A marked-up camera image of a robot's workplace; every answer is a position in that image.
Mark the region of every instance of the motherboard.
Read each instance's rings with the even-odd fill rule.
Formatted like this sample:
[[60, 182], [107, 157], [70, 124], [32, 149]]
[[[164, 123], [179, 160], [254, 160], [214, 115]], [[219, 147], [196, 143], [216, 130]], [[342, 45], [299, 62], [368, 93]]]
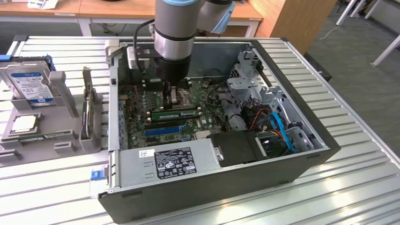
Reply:
[[178, 104], [163, 108], [162, 83], [122, 85], [119, 91], [120, 148], [132, 149], [206, 138], [230, 129], [218, 92], [208, 78], [186, 79]]

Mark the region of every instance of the desk leg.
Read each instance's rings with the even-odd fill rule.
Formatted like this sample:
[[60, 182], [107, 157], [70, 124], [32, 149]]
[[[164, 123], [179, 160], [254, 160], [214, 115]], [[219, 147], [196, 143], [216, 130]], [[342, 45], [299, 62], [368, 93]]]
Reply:
[[351, 13], [351, 18], [355, 18], [358, 12], [362, 10], [362, 7], [364, 6], [366, 0], [362, 0], [355, 8], [355, 10]]
[[378, 4], [380, 3], [380, 1], [382, 1], [382, 0], [378, 0], [376, 3], [375, 3], [375, 5], [374, 5], [372, 8], [370, 9], [370, 12], [368, 12], [367, 15], [366, 15], [366, 19], [370, 18], [370, 16], [371, 16], [371, 14], [372, 14], [372, 12], [374, 12], [374, 10], [375, 10]]
[[78, 18], [78, 23], [80, 24], [82, 35], [83, 36], [92, 36], [91, 18]]
[[383, 51], [375, 62], [372, 63], [375, 66], [378, 66], [382, 61], [387, 58], [388, 54], [395, 50], [395, 48], [400, 45], [400, 35], [396, 38], [396, 40], [392, 42], [392, 44], [388, 46], [388, 48]]
[[351, 8], [356, 4], [356, 1], [358, 0], [351, 0], [350, 5], [347, 6], [347, 8], [346, 8], [346, 10], [344, 10], [344, 12], [343, 12], [343, 14], [342, 14], [342, 16], [340, 16], [340, 18], [338, 20], [338, 22], [336, 22], [336, 26], [340, 26], [343, 24], [344, 19], [346, 19], [347, 15], [348, 15], [348, 13], [351, 11]]
[[246, 37], [254, 38], [256, 36], [256, 31], [259, 27], [260, 21], [252, 21], [248, 26], [248, 30], [246, 31]]

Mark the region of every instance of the aluminum table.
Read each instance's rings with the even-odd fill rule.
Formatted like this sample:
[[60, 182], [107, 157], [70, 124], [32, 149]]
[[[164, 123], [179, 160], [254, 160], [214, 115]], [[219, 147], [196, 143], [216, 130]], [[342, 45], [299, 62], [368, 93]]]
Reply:
[[[106, 225], [112, 219], [90, 198], [92, 168], [108, 161], [108, 83], [104, 42], [110, 37], [30, 37], [15, 56], [50, 54], [67, 73], [74, 94], [83, 91], [83, 66], [103, 93], [103, 148], [96, 154], [0, 168], [0, 224]], [[188, 208], [131, 225], [400, 224], [400, 160], [290, 42], [259, 39], [310, 107], [342, 145], [340, 152], [291, 184]], [[0, 85], [0, 133], [12, 108]]]

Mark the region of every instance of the blue cable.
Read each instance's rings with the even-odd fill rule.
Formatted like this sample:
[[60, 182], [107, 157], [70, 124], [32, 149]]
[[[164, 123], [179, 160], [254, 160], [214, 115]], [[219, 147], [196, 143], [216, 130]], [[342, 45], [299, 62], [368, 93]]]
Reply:
[[283, 126], [283, 123], [282, 123], [282, 120], [280, 120], [280, 116], [278, 115], [276, 112], [272, 112], [271, 115], [275, 117], [276, 121], [278, 121], [278, 125], [280, 127], [280, 133], [282, 133], [282, 136], [283, 136], [283, 139], [287, 143], [287, 146], [290, 148], [290, 150], [294, 152], [294, 153], [298, 153], [298, 150], [295, 149], [294, 145], [292, 145], [292, 142], [290, 141], [288, 137], [287, 137], [287, 134], [286, 134], [286, 129], [284, 129], [284, 126]]

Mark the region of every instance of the power supply label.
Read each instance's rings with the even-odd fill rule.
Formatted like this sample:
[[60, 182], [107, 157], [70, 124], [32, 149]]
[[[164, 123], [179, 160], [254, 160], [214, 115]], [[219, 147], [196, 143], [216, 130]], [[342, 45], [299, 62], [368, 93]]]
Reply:
[[160, 179], [198, 172], [190, 147], [155, 152], [155, 161]]
[[20, 92], [31, 102], [42, 103], [52, 100], [52, 93], [44, 84], [42, 73], [14, 73], [11, 76]]

